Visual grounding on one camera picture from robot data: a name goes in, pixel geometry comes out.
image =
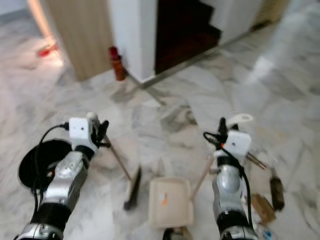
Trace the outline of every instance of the brown cardboard box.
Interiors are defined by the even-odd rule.
[[[251,198],[251,204],[261,218],[261,225],[265,226],[276,219],[275,210],[264,196],[253,194]]]

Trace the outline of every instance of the dustpan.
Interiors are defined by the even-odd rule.
[[[194,223],[194,198],[213,164],[212,157],[194,191],[181,177],[159,177],[150,182],[148,223],[154,228],[177,228]]]

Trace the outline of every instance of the black cable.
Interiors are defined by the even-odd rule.
[[[34,198],[34,210],[33,210],[32,217],[35,216],[35,214],[38,211],[38,207],[39,207],[38,194],[37,194],[37,184],[39,184],[40,203],[42,202],[42,200],[44,198],[44,189],[41,186],[41,173],[40,173],[39,165],[38,165],[38,163],[39,163],[39,148],[40,148],[41,144],[43,143],[45,137],[48,135],[48,133],[54,129],[57,129],[57,128],[64,128],[66,130],[69,130],[69,123],[65,122],[64,124],[59,124],[59,125],[55,125],[53,127],[50,127],[44,133],[41,140],[39,141],[39,144],[36,146],[36,149],[35,149],[34,165],[35,165],[35,171],[36,171],[36,179],[34,180],[33,187],[31,189],[31,192],[32,192],[33,198]]]
[[[236,159],[229,151],[224,149],[223,146],[221,145],[221,143],[217,141],[217,137],[218,136],[219,135],[211,133],[211,132],[207,132],[207,131],[205,131],[203,133],[203,137],[209,143],[213,144],[216,147],[216,149],[221,149],[222,151],[224,151],[228,155],[228,157],[236,160],[236,162],[238,163],[237,168],[239,169],[240,176],[244,179],[246,192],[247,192],[248,221],[249,221],[250,227],[253,228],[252,216],[251,216],[251,191],[250,191],[249,180],[248,180],[248,177],[247,177],[246,172],[245,172],[245,168],[240,165],[238,159]]]

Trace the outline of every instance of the wooden stick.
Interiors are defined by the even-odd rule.
[[[126,169],[125,165],[124,165],[123,162],[121,161],[120,156],[118,155],[118,153],[117,153],[116,150],[114,149],[114,146],[111,144],[111,141],[109,140],[108,136],[105,135],[103,139],[104,139],[104,141],[105,141],[106,143],[109,143],[109,144],[110,144],[110,150],[112,151],[113,155],[115,156],[116,161],[119,163],[119,165],[120,165],[121,169],[124,171],[124,174],[126,175],[126,177],[129,179],[129,181],[131,181],[132,178],[131,178],[128,170]]]
[[[207,161],[207,164],[206,164],[206,166],[205,166],[205,168],[204,168],[204,170],[203,170],[203,172],[202,172],[201,178],[200,178],[199,182],[197,183],[197,185],[196,185],[196,187],[195,187],[195,189],[194,189],[194,191],[193,191],[193,193],[192,193],[192,195],[191,195],[191,197],[190,197],[190,200],[191,200],[192,202],[195,200],[195,196],[196,196],[197,192],[199,191],[202,183],[204,182],[205,177],[207,176],[208,172],[210,171],[210,167],[211,167],[211,165],[214,163],[214,160],[215,160],[215,159],[214,159],[214,157],[212,156],[212,157]]]

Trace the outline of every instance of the red fire extinguisher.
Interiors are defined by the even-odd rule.
[[[109,47],[109,54],[116,79],[118,81],[124,80],[126,78],[126,71],[122,65],[121,56],[118,54],[117,48],[115,46]]]

